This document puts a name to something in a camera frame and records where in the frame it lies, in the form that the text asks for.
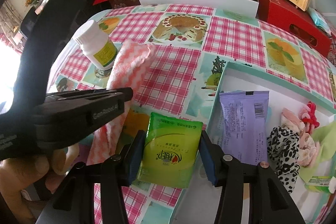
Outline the person's left hand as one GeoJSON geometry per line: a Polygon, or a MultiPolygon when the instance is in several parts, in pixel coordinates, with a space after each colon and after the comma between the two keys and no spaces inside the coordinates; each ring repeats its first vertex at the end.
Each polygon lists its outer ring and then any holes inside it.
{"type": "Polygon", "coordinates": [[[49,157],[40,155],[30,159],[1,161],[1,196],[12,213],[10,218],[3,217],[1,223],[35,223],[36,218],[30,208],[41,204],[27,201],[21,191],[45,178],[46,188],[54,193],[79,152],[79,144],[76,143],[69,146],[67,152],[57,149],[49,157]]]}

